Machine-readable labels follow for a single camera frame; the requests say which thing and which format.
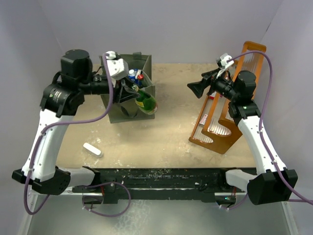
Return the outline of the green canvas bag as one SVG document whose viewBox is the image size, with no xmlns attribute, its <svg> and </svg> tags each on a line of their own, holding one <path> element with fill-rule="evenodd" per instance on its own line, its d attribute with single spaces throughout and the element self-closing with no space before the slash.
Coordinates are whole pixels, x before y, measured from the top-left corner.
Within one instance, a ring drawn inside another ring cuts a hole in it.
<svg viewBox="0 0 313 235">
<path fill-rule="evenodd" d="M 151 81 L 151 55 L 142 55 L 141 52 L 136 52 L 133 54 L 122 54 L 121 57 L 128 63 L 129 70 L 142 70 L 149 83 L 148 87 L 142 89 L 155 97 L 155 85 L 153 85 Z M 105 53 L 100 57 L 100 60 L 102 68 L 101 82 L 104 84 L 104 87 L 100 89 L 102 92 L 100 96 L 105 107 L 109 108 L 108 116 L 110 123 L 154 119 L 154 114 L 148 115 L 139 109 L 134 98 L 123 103 L 113 103 L 113 88 L 115 87 L 117 80 L 111 78 L 109 74 Z"/>
</svg>

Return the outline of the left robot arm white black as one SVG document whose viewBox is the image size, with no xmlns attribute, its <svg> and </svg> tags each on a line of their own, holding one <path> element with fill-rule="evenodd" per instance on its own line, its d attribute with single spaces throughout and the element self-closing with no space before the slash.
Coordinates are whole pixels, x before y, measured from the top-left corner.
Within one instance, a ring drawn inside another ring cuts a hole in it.
<svg viewBox="0 0 313 235">
<path fill-rule="evenodd" d="M 56 166 L 68 126 L 103 119 L 128 83 L 128 64 L 117 52 L 105 52 L 101 68 L 104 75 L 93 71 L 89 53 L 82 49 L 69 50 L 61 57 L 60 71 L 43 92 L 40 121 L 29 157 L 21 169 L 12 173 L 12 179 L 24 184 L 25 193 L 31 188 L 40 194 L 59 195 L 69 187 L 74 177 Z M 86 95 L 104 94 L 109 101 L 101 116 L 74 121 Z"/>
</svg>

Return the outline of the blue juice carton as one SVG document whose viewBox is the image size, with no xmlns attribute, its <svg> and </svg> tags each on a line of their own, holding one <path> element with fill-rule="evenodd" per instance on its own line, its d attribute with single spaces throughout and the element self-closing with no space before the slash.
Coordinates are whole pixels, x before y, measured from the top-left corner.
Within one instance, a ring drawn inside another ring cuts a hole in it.
<svg viewBox="0 0 313 235">
<path fill-rule="evenodd" d="M 132 82 L 134 82 L 136 85 L 138 85 L 137 84 L 137 76 L 140 74 L 143 74 L 142 70 L 139 70 L 139 69 L 129 70 L 128 77 Z"/>
</svg>

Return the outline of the cola glass bottle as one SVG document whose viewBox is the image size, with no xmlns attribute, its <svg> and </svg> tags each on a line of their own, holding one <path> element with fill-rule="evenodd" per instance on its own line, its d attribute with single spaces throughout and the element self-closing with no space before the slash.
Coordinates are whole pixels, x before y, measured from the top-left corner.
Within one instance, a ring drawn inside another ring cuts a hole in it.
<svg viewBox="0 0 313 235">
<path fill-rule="evenodd" d="M 146 88 L 149 86 L 148 80 L 144 74 L 140 74 L 137 76 L 137 84 L 139 88 Z"/>
</svg>

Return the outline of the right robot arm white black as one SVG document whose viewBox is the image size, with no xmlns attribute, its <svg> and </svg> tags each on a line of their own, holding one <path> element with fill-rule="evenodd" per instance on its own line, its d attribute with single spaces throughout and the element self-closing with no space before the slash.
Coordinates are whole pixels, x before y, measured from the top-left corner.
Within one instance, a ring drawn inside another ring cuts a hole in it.
<svg viewBox="0 0 313 235">
<path fill-rule="evenodd" d="M 209 94 L 217 92 L 229 100 L 228 112 L 246 139 L 256 163 L 256 175 L 240 169 L 228 170 L 217 180 L 218 188 L 222 191 L 239 188 L 254 205 L 288 201 L 298 175 L 286 167 L 269 141 L 261 112 L 253 100 L 254 73 L 242 70 L 231 80 L 230 72 L 215 69 L 203 73 L 201 81 L 188 83 L 187 87 L 197 98 L 209 87 Z"/>
</svg>

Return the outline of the green glass bottle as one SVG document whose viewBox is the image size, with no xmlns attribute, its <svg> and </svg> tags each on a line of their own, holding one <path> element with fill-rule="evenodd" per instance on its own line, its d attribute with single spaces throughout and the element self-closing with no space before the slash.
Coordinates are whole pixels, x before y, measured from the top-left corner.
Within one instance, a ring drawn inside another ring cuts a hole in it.
<svg viewBox="0 0 313 235">
<path fill-rule="evenodd" d="M 157 101 L 151 94 L 140 89 L 136 84 L 132 85 L 132 91 L 135 103 L 143 113 L 152 115 L 157 111 Z"/>
</svg>

